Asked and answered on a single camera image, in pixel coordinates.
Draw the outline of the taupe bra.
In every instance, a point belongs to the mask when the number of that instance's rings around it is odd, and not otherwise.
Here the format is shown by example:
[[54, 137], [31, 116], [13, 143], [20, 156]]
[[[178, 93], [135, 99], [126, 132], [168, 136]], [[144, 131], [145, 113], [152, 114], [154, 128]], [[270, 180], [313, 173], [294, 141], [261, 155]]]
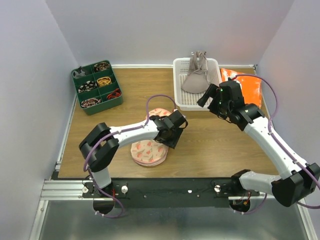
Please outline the taupe bra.
[[205, 92], [210, 82], [207, 79], [208, 60], [205, 51], [191, 53], [187, 77], [182, 85], [182, 90], [191, 94]]

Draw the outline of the orange white cloth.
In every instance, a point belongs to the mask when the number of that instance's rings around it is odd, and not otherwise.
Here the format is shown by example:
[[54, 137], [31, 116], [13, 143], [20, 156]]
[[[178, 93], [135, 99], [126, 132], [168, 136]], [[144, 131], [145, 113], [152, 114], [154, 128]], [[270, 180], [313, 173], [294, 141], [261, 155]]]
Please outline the orange white cloth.
[[[236, 75], [241, 75], [243, 72], [237, 72], [231, 69], [221, 68], [222, 82], [228, 81], [229, 78], [234, 78]], [[262, 88], [261, 80], [252, 76], [238, 76], [235, 81], [240, 84], [244, 102], [246, 104], [255, 104], [259, 108], [262, 106]]]

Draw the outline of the white plastic basket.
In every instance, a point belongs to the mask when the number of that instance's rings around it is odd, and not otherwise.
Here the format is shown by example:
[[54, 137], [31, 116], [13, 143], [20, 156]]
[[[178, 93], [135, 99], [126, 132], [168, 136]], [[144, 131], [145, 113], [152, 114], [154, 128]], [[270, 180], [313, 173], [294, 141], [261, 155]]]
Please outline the white plastic basket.
[[203, 107], [198, 105], [198, 100], [210, 84], [218, 86], [222, 82], [219, 64], [214, 58], [197, 60], [197, 70], [191, 71], [191, 61], [190, 57], [173, 61], [174, 100], [182, 111], [207, 111], [212, 100], [208, 99]]

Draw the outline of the pink floral laundry bag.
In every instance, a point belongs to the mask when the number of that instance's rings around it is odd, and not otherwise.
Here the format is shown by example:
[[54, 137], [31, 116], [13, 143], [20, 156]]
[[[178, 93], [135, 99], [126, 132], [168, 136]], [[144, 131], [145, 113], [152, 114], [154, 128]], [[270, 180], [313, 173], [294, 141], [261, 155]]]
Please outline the pink floral laundry bag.
[[141, 140], [131, 144], [130, 154], [133, 161], [144, 167], [154, 167], [163, 163], [169, 147], [155, 140]]

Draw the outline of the green compartment tray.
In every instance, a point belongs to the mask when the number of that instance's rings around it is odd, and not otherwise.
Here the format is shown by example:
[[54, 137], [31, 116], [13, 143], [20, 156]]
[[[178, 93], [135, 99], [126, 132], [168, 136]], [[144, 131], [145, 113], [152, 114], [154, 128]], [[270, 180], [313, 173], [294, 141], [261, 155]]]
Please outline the green compartment tray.
[[[100, 62], [108, 62], [109, 60], [98, 61], [89, 65], [79, 66], [82, 67], [86, 72], [85, 77], [81, 77], [79, 79], [75, 79], [72, 76], [72, 71], [79, 68], [75, 68], [71, 71], [71, 78], [75, 87], [77, 100], [79, 106], [81, 101], [90, 99], [90, 98], [98, 98], [101, 99], [101, 103], [89, 107], [89, 108], [80, 108], [89, 116], [100, 113], [102, 111], [115, 108], [123, 104], [123, 93], [120, 87], [119, 81], [115, 75], [112, 64], [110, 63], [110, 68], [100, 72], [94, 72], [94, 65]], [[87, 81], [95, 81], [97, 84], [97, 88], [84, 92], [78, 93], [78, 87], [83, 85]]]

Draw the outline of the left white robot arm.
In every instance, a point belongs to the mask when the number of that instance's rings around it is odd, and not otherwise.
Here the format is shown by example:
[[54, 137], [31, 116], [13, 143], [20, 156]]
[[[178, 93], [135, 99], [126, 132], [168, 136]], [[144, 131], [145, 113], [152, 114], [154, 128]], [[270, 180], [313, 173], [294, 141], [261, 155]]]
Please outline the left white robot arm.
[[85, 160], [83, 170], [89, 171], [95, 181], [93, 191], [101, 198], [110, 194], [112, 180], [108, 166], [119, 148], [155, 140], [174, 149], [187, 126], [187, 119], [178, 110], [168, 116], [151, 115], [144, 121], [125, 126], [97, 124], [78, 146]]

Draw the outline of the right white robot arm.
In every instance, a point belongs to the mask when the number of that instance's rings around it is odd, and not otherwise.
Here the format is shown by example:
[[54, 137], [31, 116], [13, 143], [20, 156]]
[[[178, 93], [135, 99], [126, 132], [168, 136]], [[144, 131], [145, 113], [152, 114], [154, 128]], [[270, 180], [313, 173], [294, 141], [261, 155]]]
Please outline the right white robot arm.
[[246, 104], [240, 84], [228, 80], [210, 84], [198, 105], [204, 107], [208, 99], [211, 113], [229, 120], [250, 136], [276, 167], [277, 175], [256, 173], [244, 169], [231, 177], [230, 191], [241, 196], [247, 191], [263, 192], [284, 207], [290, 207], [310, 195], [320, 186], [320, 167], [309, 164], [279, 136], [261, 109], [254, 103]]

